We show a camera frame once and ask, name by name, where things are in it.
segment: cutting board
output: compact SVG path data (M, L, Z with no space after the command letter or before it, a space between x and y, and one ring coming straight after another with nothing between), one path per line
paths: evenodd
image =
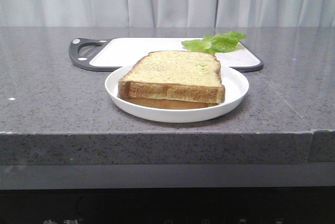
M149 52L160 50L186 50L182 41L201 38L115 38L93 40L75 38L69 46L74 65L90 71L114 71L133 65ZM221 65L240 72L258 71L263 62L241 42L233 52L216 53Z

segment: plate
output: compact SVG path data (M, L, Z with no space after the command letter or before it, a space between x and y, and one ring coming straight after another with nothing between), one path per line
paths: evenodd
M127 74L133 65L121 67L112 72L105 81L107 92L113 102L123 111L136 117L168 123L189 123L220 117L234 110L243 100L249 89L246 77L227 66L221 66L222 84L226 89L225 102L216 106L200 109L158 109L136 105L117 97L118 81Z

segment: green lettuce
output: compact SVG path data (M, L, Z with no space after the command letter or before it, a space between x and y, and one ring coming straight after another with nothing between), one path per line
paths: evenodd
M215 54L217 52L234 51L239 40L246 37L246 34L230 31L227 33L216 34L214 36L204 35L203 39L182 41L182 45L188 51Z

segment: slice of bread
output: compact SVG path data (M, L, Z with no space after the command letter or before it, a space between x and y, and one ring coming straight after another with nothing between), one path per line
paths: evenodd
M155 51L139 60L118 82L118 97L164 109L192 109L225 100L221 65L214 55Z

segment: countertop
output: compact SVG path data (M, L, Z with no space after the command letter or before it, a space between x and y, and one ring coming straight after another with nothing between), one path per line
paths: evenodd
M264 62L221 117L170 124L110 99L110 72L73 65L75 38L202 37L229 30ZM299 165L335 162L335 28L0 28L0 165Z

